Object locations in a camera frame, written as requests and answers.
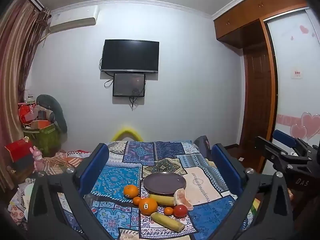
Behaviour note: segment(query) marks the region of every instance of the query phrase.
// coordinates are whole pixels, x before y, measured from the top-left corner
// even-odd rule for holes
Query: black tv screen
[[[144,97],[145,74],[115,73],[113,79],[114,97]]]
[[[101,71],[158,72],[159,42],[105,40]]]

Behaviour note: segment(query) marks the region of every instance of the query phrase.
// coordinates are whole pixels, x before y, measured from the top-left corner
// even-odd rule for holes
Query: green basket
[[[53,157],[61,149],[60,133],[54,123],[42,129],[23,130],[23,133],[41,150],[43,157]]]

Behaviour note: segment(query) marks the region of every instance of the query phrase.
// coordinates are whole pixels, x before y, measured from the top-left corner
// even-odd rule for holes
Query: air conditioner
[[[72,28],[95,25],[99,14],[99,6],[85,6],[60,12],[52,16],[49,27],[51,33]]]

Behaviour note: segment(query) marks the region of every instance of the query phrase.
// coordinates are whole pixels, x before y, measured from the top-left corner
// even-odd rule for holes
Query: flat screen tv
[[[101,71],[158,73],[159,42],[105,40]]]

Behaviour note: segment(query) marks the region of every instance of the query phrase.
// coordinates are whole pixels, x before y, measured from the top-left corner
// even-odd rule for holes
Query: wooden cabinet
[[[244,12],[242,11],[242,7],[237,5],[234,8],[236,10],[230,10],[214,21],[214,25],[218,26],[218,28],[216,27],[217,38],[245,24],[246,20],[243,19]]]
[[[259,18],[306,6],[305,0],[244,0],[214,20],[217,39]]]

